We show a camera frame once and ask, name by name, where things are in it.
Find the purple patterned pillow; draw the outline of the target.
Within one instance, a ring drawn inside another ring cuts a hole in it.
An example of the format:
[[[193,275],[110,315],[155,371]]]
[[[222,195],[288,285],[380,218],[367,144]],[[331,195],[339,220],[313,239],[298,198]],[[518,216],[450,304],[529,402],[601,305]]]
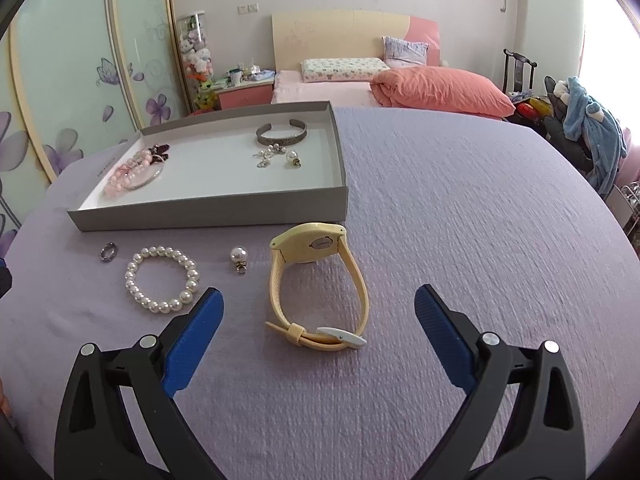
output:
[[[390,67],[426,65],[428,44],[426,42],[383,36],[383,61]]]

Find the thin silver bangle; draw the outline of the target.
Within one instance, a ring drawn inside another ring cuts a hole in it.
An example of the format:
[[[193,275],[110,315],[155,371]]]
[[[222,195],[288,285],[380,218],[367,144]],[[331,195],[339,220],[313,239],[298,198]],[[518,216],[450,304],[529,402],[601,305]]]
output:
[[[134,159],[122,166],[120,183],[127,191],[143,188],[155,180],[164,170],[164,164],[152,158]]]

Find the pink bed sheet mattress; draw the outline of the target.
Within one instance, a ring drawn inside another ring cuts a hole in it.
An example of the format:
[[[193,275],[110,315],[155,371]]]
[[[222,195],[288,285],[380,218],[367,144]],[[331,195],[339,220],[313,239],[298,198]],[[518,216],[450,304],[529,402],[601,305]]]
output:
[[[334,107],[379,107],[367,81],[305,82],[298,70],[281,70],[271,103],[329,101]]]

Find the dark metal cuff bangle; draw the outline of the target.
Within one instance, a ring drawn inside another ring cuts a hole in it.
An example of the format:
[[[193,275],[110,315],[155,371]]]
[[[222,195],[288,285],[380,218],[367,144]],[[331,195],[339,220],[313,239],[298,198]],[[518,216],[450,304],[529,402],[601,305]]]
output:
[[[292,146],[306,139],[308,134],[307,124],[299,119],[290,119],[287,124],[260,126],[256,132],[256,140],[262,145],[279,144],[280,146]]]

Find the yellow wrist watch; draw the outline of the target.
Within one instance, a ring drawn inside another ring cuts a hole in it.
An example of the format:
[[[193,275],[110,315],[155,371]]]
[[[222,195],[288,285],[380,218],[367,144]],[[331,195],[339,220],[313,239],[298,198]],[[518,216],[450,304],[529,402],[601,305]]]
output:
[[[319,352],[361,350],[370,298],[338,223],[307,222],[269,242],[266,326],[289,344]]]

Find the single pearl earring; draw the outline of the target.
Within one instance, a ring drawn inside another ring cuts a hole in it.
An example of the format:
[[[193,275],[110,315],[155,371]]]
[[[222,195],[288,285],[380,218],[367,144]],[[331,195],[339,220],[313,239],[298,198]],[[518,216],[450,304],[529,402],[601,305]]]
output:
[[[286,153],[286,163],[288,164],[288,166],[294,168],[299,168],[300,166],[302,166],[302,162],[300,161],[300,158],[296,151],[288,151]]]

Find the floral white pillow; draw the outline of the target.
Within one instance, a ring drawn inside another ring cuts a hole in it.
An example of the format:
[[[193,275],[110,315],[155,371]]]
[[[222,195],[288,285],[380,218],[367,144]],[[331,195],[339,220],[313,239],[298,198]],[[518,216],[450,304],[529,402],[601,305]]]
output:
[[[389,68],[379,58],[307,58],[300,63],[305,82],[370,81]]]

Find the sliding wardrobe floral doors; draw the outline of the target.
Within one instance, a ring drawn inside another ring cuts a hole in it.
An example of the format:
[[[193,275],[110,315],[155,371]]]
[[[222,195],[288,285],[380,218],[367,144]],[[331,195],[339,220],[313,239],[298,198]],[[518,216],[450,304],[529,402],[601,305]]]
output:
[[[186,116],[171,0],[24,0],[1,37],[1,250],[73,162]]]

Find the beige pink headboard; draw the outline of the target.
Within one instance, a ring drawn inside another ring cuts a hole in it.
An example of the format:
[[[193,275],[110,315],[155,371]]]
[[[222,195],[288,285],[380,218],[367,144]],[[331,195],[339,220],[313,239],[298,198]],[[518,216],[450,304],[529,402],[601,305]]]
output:
[[[307,58],[382,58],[383,38],[428,44],[427,63],[439,66],[438,24],[382,11],[325,10],[275,13],[271,17],[276,70],[299,70]]]

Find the clear tube of plush toys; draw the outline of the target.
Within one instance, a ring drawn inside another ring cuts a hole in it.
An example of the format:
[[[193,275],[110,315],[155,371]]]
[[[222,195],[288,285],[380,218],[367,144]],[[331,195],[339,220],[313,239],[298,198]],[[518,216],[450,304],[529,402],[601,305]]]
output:
[[[215,79],[204,11],[178,18],[178,49],[186,92],[194,112],[210,112],[215,108]]]

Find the pink curtain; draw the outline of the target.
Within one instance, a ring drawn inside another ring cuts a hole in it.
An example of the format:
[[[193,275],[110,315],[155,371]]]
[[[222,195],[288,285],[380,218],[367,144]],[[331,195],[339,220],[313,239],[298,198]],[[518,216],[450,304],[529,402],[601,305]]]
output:
[[[578,58],[578,67],[576,75],[582,76],[582,68],[584,67],[584,59],[587,43],[587,30],[588,30],[588,0],[580,0],[580,16],[582,17],[582,38],[580,38],[580,52]]]

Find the salmon folded duvet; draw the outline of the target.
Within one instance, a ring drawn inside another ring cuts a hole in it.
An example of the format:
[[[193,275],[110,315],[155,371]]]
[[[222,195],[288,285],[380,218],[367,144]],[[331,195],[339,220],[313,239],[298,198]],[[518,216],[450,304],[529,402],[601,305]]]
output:
[[[511,100],[490,79],[456,68],[422,65],[390,68],[372,78],[370,89],[382,107],[497,119],[515,112]]]

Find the dark wooden chair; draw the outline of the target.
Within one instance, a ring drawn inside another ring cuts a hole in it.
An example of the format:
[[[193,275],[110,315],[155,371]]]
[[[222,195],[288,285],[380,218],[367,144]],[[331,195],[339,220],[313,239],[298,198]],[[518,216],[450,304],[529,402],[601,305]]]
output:
[[[531,92],[534,88],[535,70],[538,63],[518,52],[503,50],[502,92]]]

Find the pearl cluster charm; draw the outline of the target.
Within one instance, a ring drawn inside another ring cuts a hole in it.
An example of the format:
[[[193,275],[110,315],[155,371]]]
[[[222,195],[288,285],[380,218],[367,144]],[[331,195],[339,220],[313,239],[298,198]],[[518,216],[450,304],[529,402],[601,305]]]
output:
[[[269,144],[266,148],[259,150],[254,154],[254,157],[258,159],[257,167],[266,168],[270,165],[271,159],[277,155],[284,155],[286,153],[286,147],[280,144]]]

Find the white wall socket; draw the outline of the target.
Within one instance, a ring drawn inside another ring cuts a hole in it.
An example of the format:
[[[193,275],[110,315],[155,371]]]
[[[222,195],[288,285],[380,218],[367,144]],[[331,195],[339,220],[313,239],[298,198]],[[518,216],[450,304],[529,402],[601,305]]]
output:
[[[259,6],[257,3],[250,3],[246,4],[245,6],[238,6],[236,10],[238,11],[239,15],[252,14],[259,11]]]

